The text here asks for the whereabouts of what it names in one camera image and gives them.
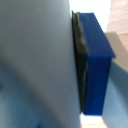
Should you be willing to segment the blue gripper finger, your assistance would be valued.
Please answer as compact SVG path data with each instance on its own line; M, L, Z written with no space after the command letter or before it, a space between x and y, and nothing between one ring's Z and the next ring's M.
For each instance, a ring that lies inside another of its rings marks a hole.
M101 115L115 54L93 13L72 13L80 112Z

